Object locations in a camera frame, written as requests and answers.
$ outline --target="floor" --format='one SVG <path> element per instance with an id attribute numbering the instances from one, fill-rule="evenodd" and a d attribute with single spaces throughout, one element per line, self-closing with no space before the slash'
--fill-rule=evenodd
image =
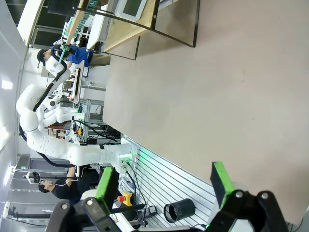
<path id="1" fill-rule="evenodd" d="M 193 2 L 163 9 L 158 26 L 192 39 Z M 223 161 L 299 223 L 309 205 L 308 12 L 303 0 L 202 0 L 196 48 L 149 32 L 136 61 L 112 58 L 104 121 L 205 181 Z"/>

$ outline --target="window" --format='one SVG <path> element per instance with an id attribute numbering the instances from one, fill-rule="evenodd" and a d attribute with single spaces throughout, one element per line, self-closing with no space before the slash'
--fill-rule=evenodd
<path id="1" fill-rule="evenodd" d="M 5 2 L 17 26 L 19 23 L 20 17 L 24 11 L 27 0 L 6 0 Z"/>

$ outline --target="blue shirt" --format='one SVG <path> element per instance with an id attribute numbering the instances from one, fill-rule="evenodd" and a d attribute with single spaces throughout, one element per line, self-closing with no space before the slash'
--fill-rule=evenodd
<path id="1" fill-rule="evenodd" d="M 82 60 L 84 60 L 84 66 L 88 67 L 92 58 L 92 51 L 87 51 L 86 49 L 76 46 L 71 46 L 71 48 L 75 51 L 75 54 L 70 54 L 68 61 L 72 61 L 72 63 L 74 64 L 79 64 L 80 62 L 82 62 Z"/>

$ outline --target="metal frame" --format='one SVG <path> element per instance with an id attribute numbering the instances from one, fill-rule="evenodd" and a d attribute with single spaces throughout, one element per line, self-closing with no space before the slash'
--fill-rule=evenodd
<path id="1" fill-rule="evenodd" d="M 138 27 L 141 27 L 141 28 L 144 28 L 144 29 L 147 29 L 147 30 L 150 30 L 150 31 L 153 31 L 157 34 L 160 34 L 160 35 L 163 35 L 167 38 L 170 38 L 174 41 L 177 41 L 181 44 L 184 44 L 188 47 L 196 47 L 196 44 L 197 44 L 197 31 L 198 31 L 198 21 L 199 21 L 199 9 L 200 9 L 200 0 L 197 0 L 197 12 L 196 12 L 196 21 L 195 21 L 195 27 L 194 27 L 194 35 L 193 35 L 193 42 L 192 44 L 189 44 L 185 41 L 182 41 L 176 37 L 173 37 L 171 35 L 168 35 L 166 33 L 163 33 L 161 31 L 158 31 L 155 29 L 155 25 L 156 25 L 156 19 L 157 19 L 157 15 L 158 15 L 158 11 L 159 11 L 159 4 L 160 4 L 160 0 L 156 0 L 155 2 L 155 6 L 154 6 L 154 13 L 153 13 L 153 18 L 152 18 L 152 22 L 151 22 L 151 26 L 148 27 L 148 26 L 145 26 L 143 24 L 139 24 L 139 23 L 136 23 L 136 22 L 133 22 L 133 21 L 130 21 L 130 20 L 127 20 L 127 19 L 124 19 L 124 18 L 120 18 L 120 17 L 117 17 L 111 13 L 103 13 L 103 12 L 100 12 L 102 10 L 99 10 L 99 9 L 95 9 L 95 11 L 91 11 L 91 10 L 88 10 L 86 9 L 86 7 L 77 7 L 77 6 L 73 6 L 73 9 L 75 10 L 78 10 L 78 11 L 84 11 L 84 12 L 87 12 L 87 13 L 90 13 L 92 15 L 102 15 L 102 16 L 105 16 L 105 17 L 109 17 L 109 18 L 113 18 L 113 19 L 117 19 L 117 20 L 120 20 L 120 21 L 123 21 L 123 22 L 126 22 L 126 23 L 130 23 L 132 25 L 135 25 L 135 26 L 138 26 Z M 134 59 L 132 58 L 127 58 L 127 57 L 123 57 L 123 58 L 127 58 L 127 59 L 130 59 L 130 60 L 136 60 L 136 57 L 137 57 L 137 52 L 138 52 L 138 48 L 139 48 L 139 42 L 140 42 L 140 37 L 138 38 L 138 42 L 137 42 L 137 46 L 136 46 L 136 51 L 135 51 L 135 57 Z M 115 54 L 110 54 L 110 53 L 106 53 L 106 52 L 100 52 L 100 53 L 105 53 L 105 54 L 109 54 L 109 55 L 115 55 Z"/>

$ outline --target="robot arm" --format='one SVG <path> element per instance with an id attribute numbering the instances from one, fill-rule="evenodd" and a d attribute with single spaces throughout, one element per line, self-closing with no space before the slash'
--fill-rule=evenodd
<path id="1" fill-rule="evenodd" d="M 39 130 L 39 119 L 33 110 L 36 111 L 44 98 L 68 77 L 64 75 L 65 64 L 55 63 L 51 58 L 53 57 L 48 59 L 46 66 L 50 69 L 49 64 L 53 64 L 51 72 L 56 75 L 56 78 L 52 86 L 45 90 L 41 86 L 29 85 L 16 103 L 16 109 L 20 114 L 20 126 L 27 134 L 27 145 L 39 153 L 69 160 L 74 165 L 109 163 L 115 167 L 117 172 L 125 173 L 128 169 L 127 162 L 132 161 L 132 153 L 137 151 L 137 148 L 131 144 L 105 145 L 104 147 L 100 145 L 80 146 L 44 134 Z"/>
<path id="2" fill-rule="evenodd" d="M 62 123 L 70 121 L 73 118 L 82 119 L 84 113 L 77 113 L 75 109 L 68 107 L 57 107 L 56 109 L 45 113 L 45 119 L 43 119 L 43 127 L 48 127 L 56 122 Z"/>

